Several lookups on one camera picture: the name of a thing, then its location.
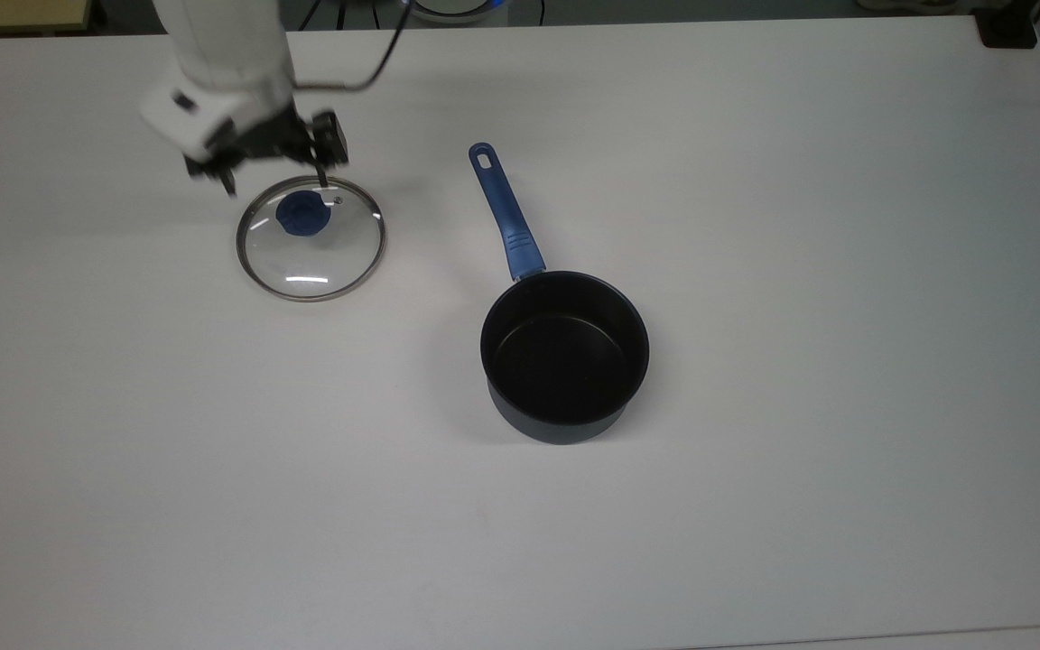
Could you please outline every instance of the black cable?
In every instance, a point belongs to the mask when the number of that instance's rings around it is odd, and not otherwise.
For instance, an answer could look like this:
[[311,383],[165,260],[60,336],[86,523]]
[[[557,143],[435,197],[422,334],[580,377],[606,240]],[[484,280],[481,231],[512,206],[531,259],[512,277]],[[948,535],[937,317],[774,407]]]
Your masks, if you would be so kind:
[[313,3],[311,5],[311,8],[307,10],[307,16],[305,17],[305,21],[302,22],[302,24],[300,24],[300,31],[303,31],[303,29],[307,26],[307,24],[311,22],[311,17],[315,16],[315,9],[318,8],[318,4],[322,3],[322,1],[323,0],[315,0],[315,3]]
[[339,11],[335,14],[335,31],[343,29],[343,17],[347,16],[347,0],[339,0]]
[[375,66],[375,72],[372,73],[371,77],[365,79],[364,82],[358,83],[357,85],[347,85],[346,83],[339,82],[311,82],[311,83],[296,83],[294,89],[296,90],[339,90],[342,93],[359,93],[362,90],[367,90],[375,83],[375,79],[380,78],[380,75],[384,73],[385,67],[387,67],[387,61],[392,57],[392,52],[395,51],[396,43],[400,41],[400,33],[404,33],[404,26],[408,24],[408,17],[412,16],[412,8],[415,7],[416,0],[406,0],[404,5],[404,12],[400,14],[400,21],[395,24],[395,33],[392,34],[391,43],[388,43],[387,50],[384,50],[384,58],[380,59],[380,64]]

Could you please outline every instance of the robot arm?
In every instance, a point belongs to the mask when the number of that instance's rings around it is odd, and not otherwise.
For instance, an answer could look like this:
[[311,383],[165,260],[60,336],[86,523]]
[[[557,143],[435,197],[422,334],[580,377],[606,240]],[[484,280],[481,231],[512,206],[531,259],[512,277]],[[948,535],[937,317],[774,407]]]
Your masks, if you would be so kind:
[[305,124],[277,0],[154,0],[176,60],[140,114],[184,154],[190,176],[218,178],[229,194],[240,161],[288,157],[317,170],[346,164],[332,111]]

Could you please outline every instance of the glass lid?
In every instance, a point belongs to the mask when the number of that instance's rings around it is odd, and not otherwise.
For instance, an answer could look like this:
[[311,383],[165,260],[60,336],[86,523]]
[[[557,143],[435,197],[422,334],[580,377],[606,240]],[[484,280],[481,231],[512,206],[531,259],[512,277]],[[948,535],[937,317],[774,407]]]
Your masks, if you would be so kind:
[[363,283],[384,255],[384,215],[352,182],[300,176],[265,189],[243,213],[243,270],[276,295],[315,302]]

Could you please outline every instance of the blue handle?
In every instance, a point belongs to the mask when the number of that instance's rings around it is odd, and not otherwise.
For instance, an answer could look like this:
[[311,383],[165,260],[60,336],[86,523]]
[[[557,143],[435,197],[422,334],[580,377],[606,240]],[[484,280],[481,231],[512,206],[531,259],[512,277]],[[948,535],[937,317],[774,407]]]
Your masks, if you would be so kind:
[[[484,166],[480,156],[487,159],[488,166]],[[528,224],[520,211],[520,203],[517,203],[512,193],[509,177],[504,176],[503,166],[500,166],[500,161],[496,158],[496,150],[488,142],[479,142],[468,149],[468,159],[471,160],[475,178],[478,178],[479,186],[484,189],[484,197],[488,199],[496,226],[500,228],[512,279],[520,280],[544,270],[544,257],[540,256],[537,239],[532,239],[531,230],[528,230]]]

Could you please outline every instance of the black saucepan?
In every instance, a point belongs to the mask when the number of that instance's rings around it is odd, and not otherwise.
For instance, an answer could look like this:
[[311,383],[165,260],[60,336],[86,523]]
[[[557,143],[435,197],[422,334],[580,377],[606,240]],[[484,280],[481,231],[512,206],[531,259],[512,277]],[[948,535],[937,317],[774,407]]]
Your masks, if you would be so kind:
[[503,236],[516,283],[492,305],[479,357],[496,410],[539,441],[571,444],[609,427],[648,369],[648,332],[628,298],[583,272],[544,271],[544,259],[496,151],[471,166]]

